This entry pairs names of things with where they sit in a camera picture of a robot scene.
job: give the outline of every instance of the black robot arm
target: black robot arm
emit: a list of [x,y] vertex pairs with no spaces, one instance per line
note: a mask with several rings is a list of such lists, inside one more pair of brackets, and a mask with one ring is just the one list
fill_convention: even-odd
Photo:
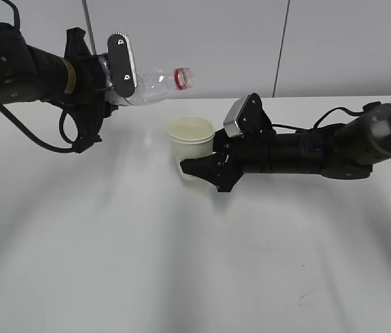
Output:
[[184,173],[231,191],[245,173],[306,173],[335,179],[369,177],[374,164],[391,158],[391,104],[374,102],[348,124],[277,134],[257,94],[237,101],[215,133],[214,154],[181,162]]
[[[119,98],[131,96],[136,87],[135,66],[127,36],[114,33],[108,52],[91,55],[80,28],[67,31],[64,57],[26,44],[19,30],[16,6],[3,0],[14,12],[14,25],[0,22],[0,111],[26,136],[43,148],[58,153],[81,153],[100,142],[103,119],[116,105],[106,101],[108,92]],[[61,109],[60,134],[70,148],[51,146],[37,138],[4,104],[44,101]],[[75,122],[78,135],[68,138],[63,130],[65,117]]]

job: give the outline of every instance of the white wall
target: white wall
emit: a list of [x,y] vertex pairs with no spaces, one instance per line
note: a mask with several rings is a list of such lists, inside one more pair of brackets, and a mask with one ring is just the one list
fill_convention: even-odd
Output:
[[[15,0],[27,42],[58,55],[81,0]],[[288,0],[88,0],[98,52],[131,36],[140,71],[191,67],[181,97],[271,96]],[[0,21],[11,22],[0,2]],[[391,1],[291,0],[276,96],[391,94]]]
[[269,96],[286,0],[89,0],[97,49],[115,30],[131,37],[140,71],[191,67],[184,97]]
[[391,94],[391,1],[291,0],[277,96]]

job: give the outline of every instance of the silver metal plate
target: silver metal plate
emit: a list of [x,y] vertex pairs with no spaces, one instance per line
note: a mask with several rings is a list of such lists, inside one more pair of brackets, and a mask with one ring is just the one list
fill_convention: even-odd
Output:
[[226,115],[226,118],[223,121],[223,128],[228,137],[238,137],[243,134],[242,130],[240,130],[240,127],[238,126],[238,118],[242,113],[243,107],[249,100],[249,97],[250,95],[236,101]]

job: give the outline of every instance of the cup rim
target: cup rim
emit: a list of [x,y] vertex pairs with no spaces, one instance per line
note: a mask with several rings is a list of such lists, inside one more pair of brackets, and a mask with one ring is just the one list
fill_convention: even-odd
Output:
[[[212,133],[209,134],[208,136],[206,137],[200,137],[198,139],[182,139],[180,137],[177,137],[176,135],[173,135],[169,132],[169,127],[176,121],[178,120],[181,120],[181,119],[200,119],[202,121],[205,121],[207,123],[209,123],[210,127],[212,128]],[[176,119],[173,119],[172,121],[170,121],[167,126],[166,126],[166,135],[174,142],[178,142],[178,143],[181,143],[181,144],[204,144],[206,142],[209,142],[214,136],[215,136],[215,129],[214,129],[214,126],[211,124],[211,122],[207,119],[204,119],[202,117],[179,117],[179,118],[176,118]]]
[[172,136],[169,133],[166,133],[166,134],[169,139],[171,139],[173,142],[176,142],[177,144],[205,144],[206,142],[209,142],[210,140],[212,140],[215,136],[215,133],[213,133],[213,134],[209,135],[208,137],[204,137],[202,139],[184,140],[184,139],[178,139],[177,137]]

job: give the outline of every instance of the black cylinder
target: black cylinder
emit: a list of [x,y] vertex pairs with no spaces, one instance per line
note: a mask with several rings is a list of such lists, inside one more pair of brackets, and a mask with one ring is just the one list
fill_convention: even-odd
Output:
[[245,173],[307,173],[320,174],[324,161],[324,136],[322,134],[278,134],[260,152],[265,159],[246,159]]
[[335,135],[335,153],[359,165],[391,158],[391,104],[382,104]]

